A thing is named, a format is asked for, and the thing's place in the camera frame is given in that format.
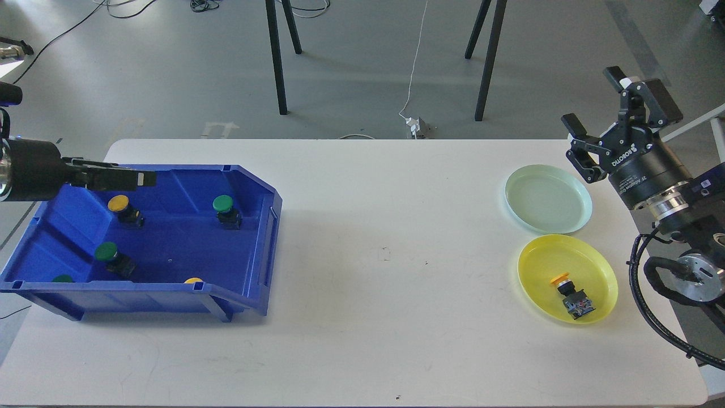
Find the black table leg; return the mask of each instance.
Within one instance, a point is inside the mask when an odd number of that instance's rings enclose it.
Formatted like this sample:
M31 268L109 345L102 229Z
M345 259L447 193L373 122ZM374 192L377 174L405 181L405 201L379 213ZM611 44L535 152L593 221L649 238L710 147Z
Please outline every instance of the black table leg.
M478 103L476 104L476 122L484 119L484 108L486 107L486 98L489 96L489 86L491 85L491 75L494 72L494 61L496 60L496 50L498 49L498 40L501 36L501 26L503 25L503 14L506 10L507 0L496 0L496 9L494 10L494 21L491 29L491 38L489 39L489 49L486 52L486 62L484 64L484 75L481 78L481 88L478 91Z
M294 14L292 14L292 5L289 0L282 0L282 8L284 9L284 17L287 19L287 27L289 27L289 35L292 37L292 46L295 54L302 53L302 45L299 44L299 35L297 35L297 25L294 23Z
M476 17L476 23L473 24L473 31L471 31L471 37L468 39L468 46L465 48L465 58L467 60L471 59L473 49L476 48L476 42L481 35L481 27L484 26L489 8L491 8L491 0L481 0L481 8L478 9L478 17Z
M277 29L277 14L275 0L265 0L267 6L267 25L270 29L270 45L272 46L272 65L274 65L274 80L277 85L277 102L279 114L287 114L287 97L284 92L284 76L282 74L282 55L279 49L279 32Z

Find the concrete floor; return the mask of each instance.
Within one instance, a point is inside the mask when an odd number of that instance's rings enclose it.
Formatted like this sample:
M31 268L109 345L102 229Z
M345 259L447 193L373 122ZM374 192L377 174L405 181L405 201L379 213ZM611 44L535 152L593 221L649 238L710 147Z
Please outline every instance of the concrete floor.
M112 11L129 15L145 3ZM292 3L315 8L322 0ZM434 126L437 139L564 138L559 118L570 112L598 135L618 110L618 97L601 72L620 65L631 76L662 78L684 122L690 121L725 99L725 34L698 3L509 2L486 114L477 123L473 111L491 19L474 58L464 60L480 1L430 0L404 114ZM25 98L9 108L12 133L58 142L63 155L90 160L103 159L118 139L198 138L207 122L234 122L239 128L229 137L240 139L351 133L403 138L397 113L407 98L424 5L332 0L323 16L297 19L302 55L294 54L279 9L287 116L276 105L262 1L222 1L219 10L199 14L184 1L158 1L127 20L101 8L52 44L18 83ZM0 1L0 36L24 39L39 51L95 6L90 0ZM13 81L22 69L2 80ZM210 137L219 136L215 128ZM693 174L719 163L707 125L670 145ZM0 263L17 244L29 205L0 205L0 240L6 241ZM642 230L648 228L647 213L634 217ZM19 232L11 234L16 226ZM653 245L650 254L676 257L680 251ZM0 296L0 316L25 304L14 295ZM699 312L675 309L690 341L725 357L722 335ZM0 321L0 361L24 314Z

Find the yellow plate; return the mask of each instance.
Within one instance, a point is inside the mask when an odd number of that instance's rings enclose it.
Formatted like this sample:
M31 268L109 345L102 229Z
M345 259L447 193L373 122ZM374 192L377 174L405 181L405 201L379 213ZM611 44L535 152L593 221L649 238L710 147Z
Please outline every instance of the yellow plate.
M596 310L574 320L553 277L569 273L576 290L583 290ZM562 322L585 325L598 322L614 309L618 286L606 259L584 241L568 235L544 235L528 243L518 257L518 279L523 291L541 310Z

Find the light green plate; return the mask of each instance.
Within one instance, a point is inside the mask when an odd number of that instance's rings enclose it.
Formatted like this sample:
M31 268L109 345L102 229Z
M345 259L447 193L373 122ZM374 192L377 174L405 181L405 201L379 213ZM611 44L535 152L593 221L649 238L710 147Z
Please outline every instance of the light green plate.
M506 181L505 192L513 215L542 234L574 232L592 216L587 189L558 167L534 164L519 168Z

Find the plastic plate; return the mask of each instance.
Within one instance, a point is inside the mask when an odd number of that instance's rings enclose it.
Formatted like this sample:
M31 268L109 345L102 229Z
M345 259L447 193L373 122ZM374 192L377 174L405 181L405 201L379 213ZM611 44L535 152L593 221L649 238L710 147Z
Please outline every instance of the plastic plate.
M566 311L564 297L550 284L563 272L569 273L576 290L583 290L592 299L596 310L577 320ZM518 257L518 279L539 309L562 322L598 322L617 303L617 278L607 260L586 242L567 235L544 235L529 242Z
M506 181L506 203L513 215L542 234L568 234L592 216L592 198L566 171L534 164L514 171Z

